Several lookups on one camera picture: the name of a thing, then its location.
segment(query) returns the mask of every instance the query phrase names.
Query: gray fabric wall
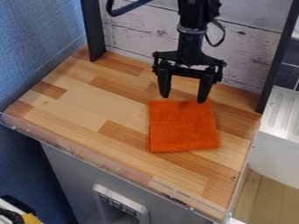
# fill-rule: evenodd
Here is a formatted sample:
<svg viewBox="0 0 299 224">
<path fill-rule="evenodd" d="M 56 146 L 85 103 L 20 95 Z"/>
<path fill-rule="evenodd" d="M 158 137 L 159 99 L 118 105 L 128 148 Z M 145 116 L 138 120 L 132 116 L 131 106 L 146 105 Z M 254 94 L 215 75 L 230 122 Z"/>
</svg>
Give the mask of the gray fabric wall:
<svg viewBox="0 0 299 224">
<path fill-rule="evenodd" d="M 83 45 L 80 0 L 0 1 L 0 111 Z M 0 196 L 44 223 L 75 223 L 40 144 L 0 126 Z"/>
</svg>

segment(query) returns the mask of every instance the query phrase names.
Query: metal post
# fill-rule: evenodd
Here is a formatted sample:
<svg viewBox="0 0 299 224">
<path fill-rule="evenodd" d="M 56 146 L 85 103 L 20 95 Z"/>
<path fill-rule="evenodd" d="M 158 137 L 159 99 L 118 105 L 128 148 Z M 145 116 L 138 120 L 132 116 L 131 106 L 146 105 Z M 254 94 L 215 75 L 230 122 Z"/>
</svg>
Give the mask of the metal post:
<svg viewBox="0 0 299 224">
<path fill-rule="evenodd" d="M 81 6 L 89 59 L 96 61 L 106 51 L 99 0 L 81 0 Z"/>
</svg>

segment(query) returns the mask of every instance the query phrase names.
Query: white panel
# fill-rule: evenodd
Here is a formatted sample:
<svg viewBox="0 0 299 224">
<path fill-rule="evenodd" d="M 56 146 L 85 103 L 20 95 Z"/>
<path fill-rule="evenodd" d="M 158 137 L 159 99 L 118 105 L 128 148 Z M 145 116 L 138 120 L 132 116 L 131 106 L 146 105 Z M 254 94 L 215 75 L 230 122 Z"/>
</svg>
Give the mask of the white panel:
<svg viewBox="0 0 299 224">
<path fill-rule="evenodd" d="M 260 131 L 299 144 L 299 93 L 274 87 L 261 119 Z"/>
<path fill-rule="evenodd" d="M 299 93 L 274 87 L 249 153 L 250 168 L 299 189 Z"/>
</svg>

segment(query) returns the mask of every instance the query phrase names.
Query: wood grain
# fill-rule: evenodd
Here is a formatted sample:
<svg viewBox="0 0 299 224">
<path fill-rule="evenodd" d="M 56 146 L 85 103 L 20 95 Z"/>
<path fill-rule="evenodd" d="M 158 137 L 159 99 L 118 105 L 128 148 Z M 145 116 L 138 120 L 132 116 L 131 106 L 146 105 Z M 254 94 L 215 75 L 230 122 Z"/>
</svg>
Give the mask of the wood grain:
<svg viewBox="0 0 299 224">
<path fill-rule="evenodd" d="M 259 190 L 261 175 L 256 171 L 248 171 L 240 196 L 236 201 L 233 217 L 249 223 L 254 208 L 254 201 Z"/>
<path fill-rule="evenodd" d="M 299 189 L 249 170 L 233 217 L 248 224 L 299 223 Z"/>
<path fill-rule="evenodd" d="M 197 80 L 174 82 L 169 100 L 196 98 Z M 220 149 L 151 154 L 148 104 L 162 98 L 149 64 L 110 52 L 92 63 L 82 48 L 5 113 L 29 123 L 35 137 L 134 183 L 175 195 L 219 221 L 232 202 L 260 116 L 254 113 L 256 94 L 216 85 L 211 98 Z"/>
<path fill-rule="evenodd" d="M 47 95 L 52 97 L 53 99 L 58 100 L 61 95 L 63 95 L 66 90 L 61 87 L 56 87 L 52 84 L 46 83 L 44 81 L 40 81 L 37 85 L 32 88 L 33 91 L 38 92 L 42 95 Z"/>
</svg>

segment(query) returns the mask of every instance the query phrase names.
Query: orange cloth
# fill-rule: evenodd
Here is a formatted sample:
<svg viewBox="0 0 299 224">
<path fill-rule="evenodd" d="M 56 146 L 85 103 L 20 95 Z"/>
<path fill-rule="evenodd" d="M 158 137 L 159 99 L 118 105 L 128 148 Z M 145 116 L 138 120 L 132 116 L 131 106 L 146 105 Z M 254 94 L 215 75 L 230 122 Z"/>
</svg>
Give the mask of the orange cloth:
<svg viewBox="0 0 299 224">
<path fill-rule="evenodd" d="M 151 101 L 149 103 L 149 150 L 190 151 L 220 147 L 210 100 Z"/>
</svg>

